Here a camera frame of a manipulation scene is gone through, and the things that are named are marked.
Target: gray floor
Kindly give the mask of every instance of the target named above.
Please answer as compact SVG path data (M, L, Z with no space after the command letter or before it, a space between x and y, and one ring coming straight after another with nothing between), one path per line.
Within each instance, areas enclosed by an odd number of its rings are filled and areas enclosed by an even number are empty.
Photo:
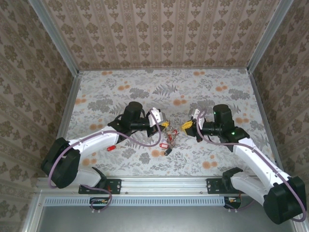
M46 207L39 232L292 232L276 225L255 203L237 213L223 207L110 207L91 213L84 206Z

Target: gray leaf pattern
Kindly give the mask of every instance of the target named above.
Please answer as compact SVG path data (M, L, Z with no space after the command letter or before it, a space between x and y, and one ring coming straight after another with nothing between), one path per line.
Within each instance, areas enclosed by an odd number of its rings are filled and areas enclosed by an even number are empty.
M221 175L232 167L252 174L226 147L197 143L181 131L191 108L206 108L206 120L213 121L212 108L216 104L229 105L236 126L244 128L259 149L274 160L245 69L85 71L67 139L86 136L107 126L130 101L140 102L146 113L152 107L161 109L179 131L176 146L168 156L164 156L159 145L147 148L128 139L110 152L103 147L90 154L84 163L107 176ZM7 126L1 133L12 137L15 131ZM155 134L148 138L145 131L131 136L143 144L154 144L158 137Z

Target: metal edge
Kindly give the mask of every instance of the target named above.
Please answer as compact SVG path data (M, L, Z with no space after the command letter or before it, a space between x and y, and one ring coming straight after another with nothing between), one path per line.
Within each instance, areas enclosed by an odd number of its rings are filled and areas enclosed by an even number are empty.
M246 66L236 66L236 67L227 67L227 66L221 66L221 67L201 67L201 66L196 66L196 67L153 67L153 68L119 68L119 69L92 69L92 70L83 70L81 71L108 71L108 70L113 70L113 71L126 71L126 70L190 70L190 69L224 69L224 70L230 70L230 69L247 69Z
M309 220L308 220L308 214L307 219L304 222L295 222L291 221L294 225L294 229L296 232L309 232Z
M61 54L68 69L72 73L73 77L76 78L78 75L78 65L75 63L73 56L71 55L69 49L65 45L63 39L61 38L60 32L55 27L44 4L42 3L41 0L29 0L29 2L32 5L35 13L38 15L40 21L42 22L45 30L49 34L53 43L55 44L57 50Z
M37 232L38 226L41 220L43 205L44 205L45 196L40 195L35 207L34 215L30 224L29 231L27 232Z
M36 206L38 204L38 200L39 200L38 196L34 196L32 198L32 201L31 201L31 204L30 204L30 207L29 207L29 210L28 210L25 222L24 222L22 232L30 232L29 229L30 229L30 226L31 226L32 221L33 221L34 212L35 212Z
M257 89L256 83L255 83L255 80L254 80L254 76L253 76L252 73L249 73L249 79L251 81L251 85L252 85L253 92L254 92L254 95L255 95L255 98L256 98L256 102L257 102L257 105L258 105L260 113L261 113L261 117L262 117L263 124L264 124L265 130L266 130L266 135L267 135L268 140L269 140L271 151L274 154L277 166L280 169L283 169L282 162L281 162L281 159L280 159L280 156L279 156L276 144L275 144L275 140L274 140L274 137L272 135L272 132L271 132L268 120L267 120L267 116L266 116L266 113L265 113L265 110L264 110L264 107L263 107L263 103L262 103L259 91Z
M219 175L209 176L107 176L108 179L121 179L123 182L134 181L134 182L153 182L153 181L206 181L210 178L221 178ZM41 185L48 186L47 177L39 177L36 187Z
M201 177L123 177L121 193L119 197L125 196L238 196L237 194L208 194L207 182L209 178L219 176ZM37 191L35 194L44 196L81 196L78 186L67 186L62 189L50 189L47 178L38 178ZM104 196L104 194L82 194L86 196Z
M256 68L292 3L293 0L282 0L279 2L275 13L270 19L269 24L267 25L265 32L248 63L248 71L250 73Z
M67 100L67 104L66 104L66 107L64 108L62 120L61 120L59 130L57 133L57 138L61 138L61 137L65 138L65 136L67 135L73 108L74 108L74 103L76 101L76 97L78 94L79 86L81 84L83 73L84 72L79 72L77 78L73 79L69 97Z

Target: red key tag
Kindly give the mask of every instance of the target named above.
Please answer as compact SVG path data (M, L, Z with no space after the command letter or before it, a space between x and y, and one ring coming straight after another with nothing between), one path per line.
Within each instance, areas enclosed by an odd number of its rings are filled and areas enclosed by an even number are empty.
M160 144L160 148L168 149L168 147L169 147L168 144L164 144L164 143L161 143L161 144Z
M113 145L113 146L108 147L106 150L107 150L107 151L113 151L115 148L116 148L116 146Z

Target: keychain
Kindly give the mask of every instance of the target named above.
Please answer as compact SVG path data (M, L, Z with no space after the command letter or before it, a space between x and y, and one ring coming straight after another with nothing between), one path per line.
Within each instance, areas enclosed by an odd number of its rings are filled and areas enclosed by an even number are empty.
M165 127L162 132L165 135L166 141L161 143L160 147L163 148L163 149L166 149L166 151L164 152L164 155L168 156L172 152L172 149L176 145L175 139L176 139L176 136L178 134L178 131L175 128L173 128L170 125L170 122L169 122L169 125L167 127Z

